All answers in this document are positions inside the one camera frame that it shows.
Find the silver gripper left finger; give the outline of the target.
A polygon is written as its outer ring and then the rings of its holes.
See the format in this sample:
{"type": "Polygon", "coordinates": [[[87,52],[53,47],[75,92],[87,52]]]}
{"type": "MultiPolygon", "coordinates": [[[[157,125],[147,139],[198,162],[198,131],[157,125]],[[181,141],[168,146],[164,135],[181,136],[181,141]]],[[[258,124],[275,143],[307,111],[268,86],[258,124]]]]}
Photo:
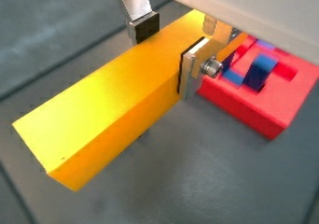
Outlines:
{"type": "Polygon", "coordinates": [[[137,45],[160,30],[160,14],[153,11],[149,0],[117,0],[132,43],[137,45]]]}

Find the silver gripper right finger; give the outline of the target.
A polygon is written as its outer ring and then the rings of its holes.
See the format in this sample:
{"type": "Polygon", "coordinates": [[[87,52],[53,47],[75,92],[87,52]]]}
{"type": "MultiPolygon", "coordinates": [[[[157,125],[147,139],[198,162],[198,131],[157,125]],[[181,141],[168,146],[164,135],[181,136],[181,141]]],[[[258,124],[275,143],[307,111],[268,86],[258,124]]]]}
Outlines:
{"type": "Polygon", "coordinates": [[[242,44],[242,32],[208,15],[202,31],[208,37],[203,36],[180,54],[179,95],[183,99],[196,93],[206,76],[218,77],[242,44]]]}

